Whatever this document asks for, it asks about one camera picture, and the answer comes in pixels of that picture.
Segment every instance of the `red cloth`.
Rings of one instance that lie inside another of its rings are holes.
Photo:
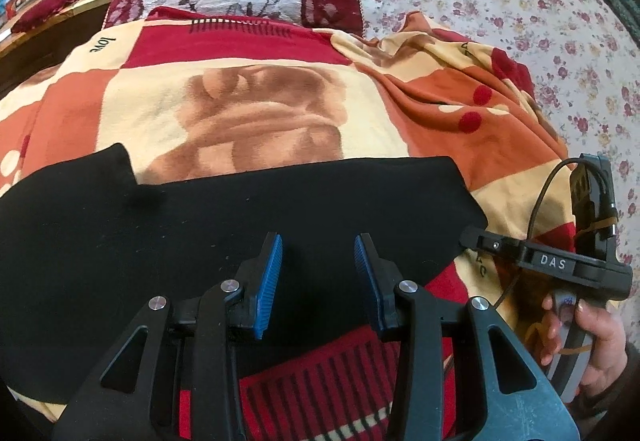
[[[11,27],[11,33],[26,33],[78,0],[41,0],[25,11]]]
[[[438,298],[468,299],[451,263],[425,286]],[[443,355],[452,354],[444,339]],[[299,358],[240,380],[248,439],[299,441],[343,439],[384,441],[398,368],[399,344],[382,344],[369,326],[352,331]],[[455,420],[455,379],[444,383],[443,437]],[[191,392],[179,396],[178,432],[191,438]]]

